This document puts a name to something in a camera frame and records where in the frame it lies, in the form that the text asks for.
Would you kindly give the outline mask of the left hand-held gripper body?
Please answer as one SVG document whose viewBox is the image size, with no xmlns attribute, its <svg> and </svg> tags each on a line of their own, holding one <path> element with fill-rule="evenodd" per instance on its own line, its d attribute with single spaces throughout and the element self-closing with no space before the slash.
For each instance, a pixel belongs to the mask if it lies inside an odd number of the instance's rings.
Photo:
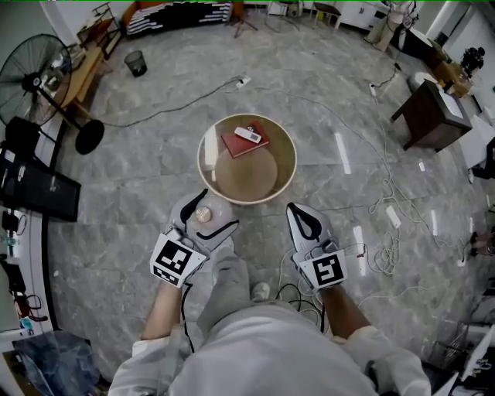
<svg viewBox="0 0 495 396">
<path fill-rule="evenodd" d="M 167 226 L 159 235 L 149 259 L 149 271 L 159 280 L 182 288 L 211 255 L 211 248 L 199 239 Z"/>
</svg>

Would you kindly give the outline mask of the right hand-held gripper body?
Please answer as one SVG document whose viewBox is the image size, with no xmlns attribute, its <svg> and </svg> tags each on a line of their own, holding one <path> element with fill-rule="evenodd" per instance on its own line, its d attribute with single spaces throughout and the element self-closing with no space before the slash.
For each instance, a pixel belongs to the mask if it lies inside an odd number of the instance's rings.
<svg viewBox="0 0 495 396">
<path fill-rule="evenodd" d="M 346 258 L 336 238 L 332 237 L 315 247 L 295 253 L 292 261 L 314 292 L 332 288 L 346 280 Z"/>
</svg>

